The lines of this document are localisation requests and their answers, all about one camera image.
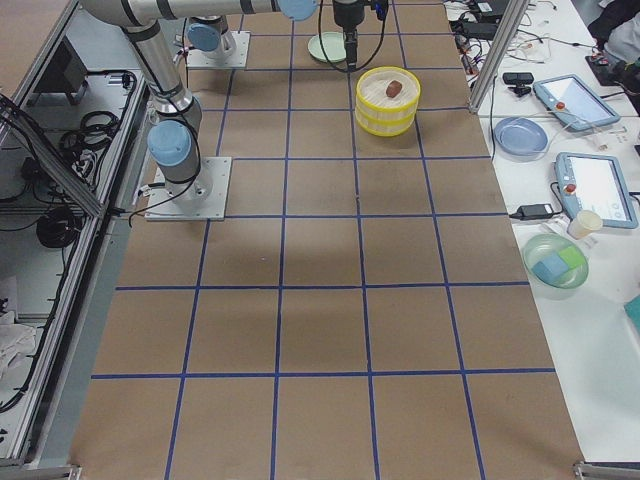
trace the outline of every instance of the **white table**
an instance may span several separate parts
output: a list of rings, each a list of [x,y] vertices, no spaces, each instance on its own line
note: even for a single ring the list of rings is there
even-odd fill
[[[487,144],[488,119],[481,119]],[[560,124],[536,119],[549,138]],[[553,203],[549,184],[560,152],[617,157],[629,190],[640,190],[640,118],[623,118],[602,136],[608,149],[596,152],[590,135],[562,131],[540,160],[524,163],[497,147],[495,169],[509,212],[530,203]],[[559,224],[552,223],[555,229]],[[545,228],[513,223],[522,248]],[[576,242],[589,257],[584,285],[563,291],[531,278],[533,295],[562,385],[580,447],[588,462],[640,461],[640,335],[624,303],[640,294],[640,229],[605,228]]]
[[[514,93],[502,82],[504,72],[531,72],[535,80],[558,77],[561,75],[575,74],[580,77],[598,95],[608,95],[621,91],[620,87],[603,87],[596,80],[584,57],[591,55],[590,47],[565,45],[545,39],[548,36],[569,43],[583,45],[595,45],[591,34],[583,23],[571,0],[554,0],[557,10],[553,10],[551,4],[539,2],[535,9],[527,10],[527,16],[523,18],[519,27],[521,30],[534,33],[543,38],[540,43],[534,36],[518,33],[514,44],[525,43],[530,48],[523,51],[512,52],[521,58],[528,58],[533,62],[517,60],[505,56],[498,70],[496,80],[494,117],[530,116],[544,113],[543,104],[533,94],[517,98]],[[460,4],[453,4],[456,8],[447,10],[450,20],[459,17]],[[623,117],[637,117],[636,110],[626,95],[618,95],[607,99],[609,105]],[[485,97],[478,115],[489,116],[491,108],[491,92]]]

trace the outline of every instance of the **paper cup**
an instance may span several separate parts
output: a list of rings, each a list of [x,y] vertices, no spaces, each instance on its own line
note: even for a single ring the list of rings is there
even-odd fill
[[[602,218],[591,210],[580,210],[576,218],[571,220],[567,233],[576,240],[586,237],[590,233],[602,228]]]

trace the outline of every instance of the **blue plate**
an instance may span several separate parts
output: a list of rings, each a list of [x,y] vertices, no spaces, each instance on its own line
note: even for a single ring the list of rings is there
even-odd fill
[[[547,147],[547,134],[540,125],[526,118],[509,117],[493,129],[496,142],[512,155],[530,156]]]

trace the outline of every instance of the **brown object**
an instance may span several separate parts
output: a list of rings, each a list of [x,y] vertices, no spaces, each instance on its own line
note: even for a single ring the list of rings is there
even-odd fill
[[[391,81],[391,83],[389,83],[389,86],[387,86],[387,97],[396,98],[396,96],[398,96],[401,91],[402,84],[397,80],[393,80]]]

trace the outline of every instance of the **power adapter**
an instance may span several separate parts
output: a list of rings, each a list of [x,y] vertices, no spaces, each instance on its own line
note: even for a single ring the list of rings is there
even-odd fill
[[[558,212],[553,211],[550,203],[536,203],[534,205],[521,205],[515,213],[509,215],[509,218],[516,220],[547,220]]]

